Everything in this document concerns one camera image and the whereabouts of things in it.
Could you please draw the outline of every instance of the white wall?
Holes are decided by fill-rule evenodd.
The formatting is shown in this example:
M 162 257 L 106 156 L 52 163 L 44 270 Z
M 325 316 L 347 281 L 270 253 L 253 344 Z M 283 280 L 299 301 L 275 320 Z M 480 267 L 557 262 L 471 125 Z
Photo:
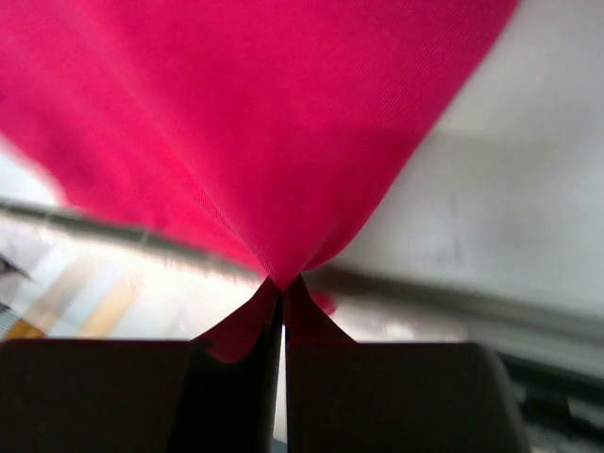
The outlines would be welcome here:
M 604 2 L 524 0 L 336 262 L 604 316 Z

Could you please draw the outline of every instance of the pink cloth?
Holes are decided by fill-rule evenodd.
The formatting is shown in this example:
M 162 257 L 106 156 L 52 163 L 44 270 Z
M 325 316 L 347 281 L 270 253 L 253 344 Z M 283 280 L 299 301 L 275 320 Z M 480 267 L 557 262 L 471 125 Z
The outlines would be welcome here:
M 0 0 L 0 129 L 96 217 L 284 287 L 359 231 L 517 0 Z

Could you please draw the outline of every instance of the blurry background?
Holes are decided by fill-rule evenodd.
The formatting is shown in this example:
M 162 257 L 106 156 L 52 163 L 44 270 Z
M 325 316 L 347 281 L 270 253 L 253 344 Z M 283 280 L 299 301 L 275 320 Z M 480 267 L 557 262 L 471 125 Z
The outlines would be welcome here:
M 521 3 L 332 262 L 338 272 L 319 271 L 327 286 L 350 273 L 369 282 L 363 296 L 334 293 L 332 316 L 346 331 L 367 341 L 477 339 L 604 378 L 603 18 L 600 0 Z M 1 136 L 0 199 L 0 253 L 33 280 L 0 282 L 9 336 L 191 338 L 258 287 L 254 276 L 216 271 L 217 261 L 149 251 L 146 233 L 116 245 L 106 238 L 115 230 L 80 236 L 67 222 L 55 231 L 55 214 L 74 208 Z M 42 211 L 15 214 L 21 205 Z

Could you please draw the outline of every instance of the black object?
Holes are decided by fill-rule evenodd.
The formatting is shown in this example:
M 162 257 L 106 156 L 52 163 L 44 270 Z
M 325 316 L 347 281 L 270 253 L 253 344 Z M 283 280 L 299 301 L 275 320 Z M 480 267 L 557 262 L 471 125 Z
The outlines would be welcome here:
M 3 343 L 0 451 L 268 452 L 282 320 L 290 452 L 529 452 L 493 354 L 357 344 L 301 277 L 191 342 Z

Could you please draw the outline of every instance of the black plastic part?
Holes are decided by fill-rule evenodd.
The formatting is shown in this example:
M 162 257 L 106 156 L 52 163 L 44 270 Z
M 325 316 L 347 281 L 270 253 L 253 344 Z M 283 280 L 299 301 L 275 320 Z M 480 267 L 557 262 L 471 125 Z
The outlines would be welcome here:
M 4 342 L 0 452 L 268 453 L 280 335 L 267 281 L 192 342 Z
M 282 320 L 290 452 L 529 452 L 493 354 L 357 344 L 301 277 L 191 342 L 3 343 L 0 452 L 267 453 Z
M 485 348 L 352 344 L 301 279 L 284 306 L 290 453 L 530 452 L 503 366 Z

